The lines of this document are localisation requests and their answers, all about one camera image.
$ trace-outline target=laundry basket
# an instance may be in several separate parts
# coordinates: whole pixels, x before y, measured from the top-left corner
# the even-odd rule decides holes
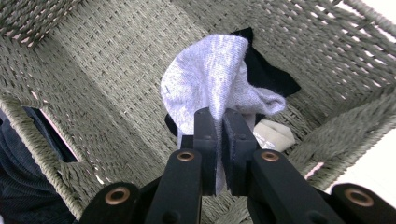
[[[270,119],[291,127],[285,153],[326,189],[396,120],[396,26],[360,0],[49,0],[0,3],[0,107],[79,218],[113,182],[160,176],[176,139],[160,81],[209,34],[252,27],[254,48],[302,87]],[[40,108],[78,162],[62,162],[22,106]],[[249,223],[246,200],[204,198],[203,223]]]

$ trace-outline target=laundry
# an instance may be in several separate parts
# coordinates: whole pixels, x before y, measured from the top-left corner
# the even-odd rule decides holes
[[[247,81],[250,85],[265,88],[283,97],[288,97],[300,90],[299,84],[285,71],[269,64],[262,55],[253,48],[253,30],[247,29],[235,31],[231,35],[244,37],[248,41],[244,62],[247,67]],[[256,114],[255,124],[264,119],[264,114]],[[169,115],[165,116],[165,124],[169,131],[177,136],[177,126]]]
[[[180,146],[183,134],[193,134],[194,113],[209,107],[219,142],[226,108],[244,115],[253,129],[255,114],[274,115],[286,106],[285,98],[248,83],[244,62],[248,41],[235,35],[210,35],[182,50],[172,61],[161,82],[163,103],[175,122]],[[218,144],[217,192],[224,183]]]
[[[24,109],[57,152],[59,160],[76,161],[41,112]],[[77,223],[3,112],[0,117],[0,214],[4,222]]]
[[[253,134],[263,149],[282,152],[295,144],[289,127],[267,119],[262,119],[254,127]]]

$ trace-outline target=gray cloth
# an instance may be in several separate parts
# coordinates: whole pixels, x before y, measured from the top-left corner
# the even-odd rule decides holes
[[[184,49],[172,61],[161,83],[163,103],[182,134],[193,134],[194,113],[209,107],[219,142],[221,120],[226,108],[244,115],[250,129],[255,114],[274,115],[285,108],[285,99],[267,89],[248,83],[244,62],[248,41],[233,35],[210,35]],[[218,144],[217,193],[223,187],[223,168]]]

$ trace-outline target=round metal fastener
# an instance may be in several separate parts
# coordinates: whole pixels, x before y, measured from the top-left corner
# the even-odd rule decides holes
[[[279,157],[274,152],[265,151],[262,153],[262,158],[266,161],[277,161]]]
[[[177,158],[180,161],[192,161],[192,159],[194,159],[194,154],[192,154],[188,151],[180,152],[180,153],[178,153]]]
[[[345,195],[350,201],[363,207],[370,207],[374,204],[373,198],[359,189],[346,189]]]
[[[124,203],[129,198],[130,195],[131,192],[127,188],[118,187],[116,189],[109,191],[105,197],[105,200],[106,203],[110,205],[116,205],[116,204]]]

